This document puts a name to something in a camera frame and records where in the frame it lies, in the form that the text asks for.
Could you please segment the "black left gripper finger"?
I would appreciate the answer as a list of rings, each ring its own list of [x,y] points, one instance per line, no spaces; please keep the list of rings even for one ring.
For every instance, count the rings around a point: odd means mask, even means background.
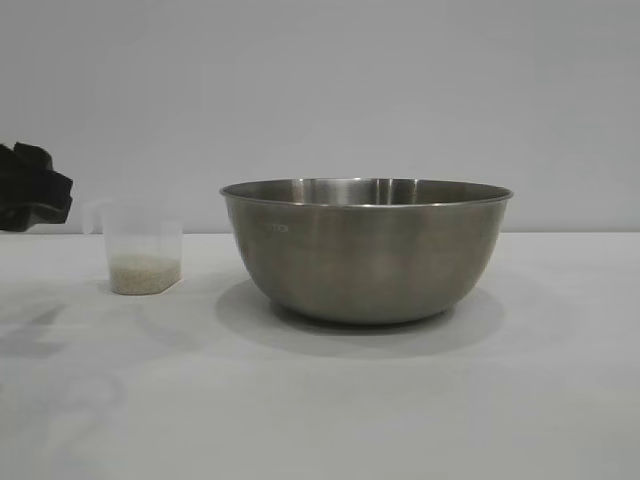
[[[13,147],[1,145],[2,173],[52,171],[52,156],[45,149],[16,142]]]
[[[65,224],[73,181],[55,171],[1,174],[1,230],[26,232],[37,225]]]

